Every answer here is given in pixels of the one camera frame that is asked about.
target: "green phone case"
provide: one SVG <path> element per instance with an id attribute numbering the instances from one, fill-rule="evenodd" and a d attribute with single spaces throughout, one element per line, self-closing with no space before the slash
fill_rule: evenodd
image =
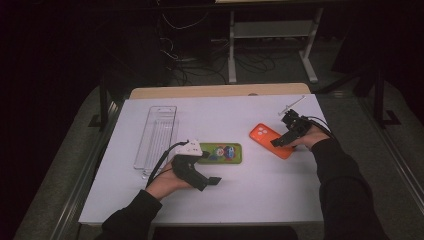
<path id="1" fill-rule="evenodd" d="M 201 158 L 203 164 L 239 164 L 243 156 L 239 143 L 200 143 L 202 151 L 209 152 L 208 158 Z"/>

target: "black sleeve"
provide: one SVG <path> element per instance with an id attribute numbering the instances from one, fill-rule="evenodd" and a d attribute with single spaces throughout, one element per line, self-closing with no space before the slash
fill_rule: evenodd
<path id="1" fill-rule="evenodd" d="M 372 192 L 357 163 L 335 139 L 312 147 L 321 182 L 325 240 L 389 239 L 374 211 Z"/>
<path id="2" fill-rule="evenodd" d="M 150 223 L 162 204 L 141 190 L 126 207 L 113 213 L 103 224 L 96 239 L 147 239 Z"/>

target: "person's arm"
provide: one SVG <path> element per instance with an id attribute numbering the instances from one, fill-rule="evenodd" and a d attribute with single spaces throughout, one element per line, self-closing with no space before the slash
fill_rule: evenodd
<path id="1" fill-rule="evenodd" d="M 146 190 L 141 190 L 127 207 L 102 224 L 103 231 L 96 239 L 147 239 L 150 223 L 162 207 L 159 201 L 187 187 L 190 185 L 175 176 L 168 163 Z"/>
<path id="2" fill-rule="evenodd" d="M 371 188 L 338 141 L 312 127 L 291 145 L 298 144 L 305 144 L 317 162 L 324 239 L 388 239 L 374 211 Z"/>

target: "transparent plastic container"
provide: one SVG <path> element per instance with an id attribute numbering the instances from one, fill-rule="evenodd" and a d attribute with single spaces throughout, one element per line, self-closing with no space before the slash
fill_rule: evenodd
<path id="1" fill-rule="evenodd" d="M 178 132 L 176 114 L 176 106 L 150 107 L 143 137 L 134 162 L 134 168 L 141 170 L 143 177 L 150 176 L 163 153 L 175 143 Z M 169 160 L 167 158 L 163 162 L 158 172 Z"/>

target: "table leg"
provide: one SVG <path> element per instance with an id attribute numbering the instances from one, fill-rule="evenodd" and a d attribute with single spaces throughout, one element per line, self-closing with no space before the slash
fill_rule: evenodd
<path id="1" fill-rule="evenodd" d="M 228 56 L 228 83 L 235 84 L 236 64 L 234 62 L 234 11 L 231 11 L 230 16 L 230 55 Z"/>
<path id="2" fill-rule="evenodd" d="M 314 21 L 311 25 L 311 30 L 309 31 L 308 41 L 306 43 L 305 49 L 299 51 L 300 58 L 302 59 L 303 67 L 305 68 L 306 74 L 308 74 L 309 81 L 311 83 L 318 82 L 317 75 L 315 74 L 314 68 L 311 65 L 311 62 L 309 61 L 309 53 L 312 49 L 312 44 L 315 40 L 315 35 L 318 30 L 319 22 L 321 20 L 323 8 L 318 8 L 317 12 L 315 14 Z"/>

